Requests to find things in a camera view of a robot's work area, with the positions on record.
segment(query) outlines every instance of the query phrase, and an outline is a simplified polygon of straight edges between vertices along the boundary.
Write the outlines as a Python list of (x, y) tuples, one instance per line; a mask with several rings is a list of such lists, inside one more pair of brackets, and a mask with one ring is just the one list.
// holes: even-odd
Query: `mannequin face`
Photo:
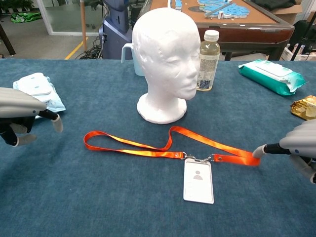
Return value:
[(170, 32), (157, 43), (143, 62), (147, 82), (174, 97), (192, 99), (197, 91), (199, 36)]

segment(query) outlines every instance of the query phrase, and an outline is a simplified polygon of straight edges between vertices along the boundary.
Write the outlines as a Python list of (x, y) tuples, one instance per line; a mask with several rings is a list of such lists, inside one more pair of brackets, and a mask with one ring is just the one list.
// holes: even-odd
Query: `white bottle cap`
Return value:
[(215, 42), (219, 38), (219, 32), (215, 30), (207, 30), (204, 33), (204, 40)]

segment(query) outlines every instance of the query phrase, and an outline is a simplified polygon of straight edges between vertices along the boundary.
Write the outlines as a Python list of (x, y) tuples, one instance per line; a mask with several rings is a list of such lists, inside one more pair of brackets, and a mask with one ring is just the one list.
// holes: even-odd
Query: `metal clip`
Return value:
[(183, 155), (184, 155), (184, 157), (182, 159), (191, 158), (191, 159), (194, 159), (194, 161), (197, 161), (197, 162), (214, 161), (214, 154), (210, 154), (208, 156), (208, 158), (205, 158), (205, 159), (197, 159), (196, 157), (188, 156), (185, 152), (183, 152)]

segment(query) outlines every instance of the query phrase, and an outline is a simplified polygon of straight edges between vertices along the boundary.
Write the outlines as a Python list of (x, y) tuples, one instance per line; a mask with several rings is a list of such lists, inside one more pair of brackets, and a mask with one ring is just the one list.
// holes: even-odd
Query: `floor stripe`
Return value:
[(70, 53), (68, 54), (68, 56), (65, 58), (65, 60), (70, 59), (77, 51), (78, 49), (80, 49), (80, 47), (83, 45), (83, 41), (81, 41), (80, 44), (78, 44), (78, 46)]

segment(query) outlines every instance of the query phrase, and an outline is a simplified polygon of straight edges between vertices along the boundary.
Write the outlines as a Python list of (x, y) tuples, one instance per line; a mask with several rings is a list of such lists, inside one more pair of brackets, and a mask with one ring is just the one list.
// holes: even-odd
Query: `orange lanyard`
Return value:
[[(209, 146), (218, 148), (222, 151), (228, 152), (233, 154), (234, 156), (228, 156), (228, 155), (220, 155), (220, 154), (213, 154), (213, 157), (208, 157), (207, 159), (204, 160), (199, 160), (196, 159), (195, 157), (188, 156), (185, 152), (169, 152), (169, 148), (172, 145), (172, 138), (171, 138), (171, 132), (177, 132), (180, 133), (186, 137), (189, 137), (191, 139), (194, 139), (196, 141), (202, 142), (204, 144), (207, 144)], [(101, 131), (92, 131), (87, 133), (84, 138), (83, 142), (85, 144), (85, 147), (88, 150), (92, 151), (104, 151), (104, 152), (121, 152), (121, 153), (128, 153), (128, 154), (133, 154), (133, 155), (139, 155), (139, 156), (145, 156), (145, 157), (166, 157), (166, 158), (174, 158), (174, 159), (185, 159), (185, 158), (194, 158), (195, 160), (198, 161), (205, 161), (205, 160), (212, 160), (216, 162), (230, 162), (230, 163), (235, 163), (235, 164), (243, 164), (243, 165), (259, 165), (260, 159), (254, 158), (252, 156), (251, 152), (247, 152), (244, 150), (240, 150), (234, 147), (226, 146), (224, 144), (212, 141), (206, 137), (203, 137), (201, 135), (198, 135), (192, 131), (189, 131), (183, 127), (178, 127), (178, 126), (173, 126), (169, 129), (168, 132), (169, 139), (167, 144), (163, 148), (156, 148), (144, 144), (140, 144), (137, 142), (125, 140), (122, 138), (115, 137), (113, 135), (107, 134), (105, 132)], [(96, 136), (108, 136), (118, 142), (129, 144), (135, 147), (141, 147), (141, 148), (147, 148), (150, 149), (151, 151), (136, 151), (136, 150), (114, 150), (114, 149), (109, 149), (109, 148), (102, 148), (102, 147), (96, 147), (89, 145), (87, 142), (90, 138), (96, 137)]]

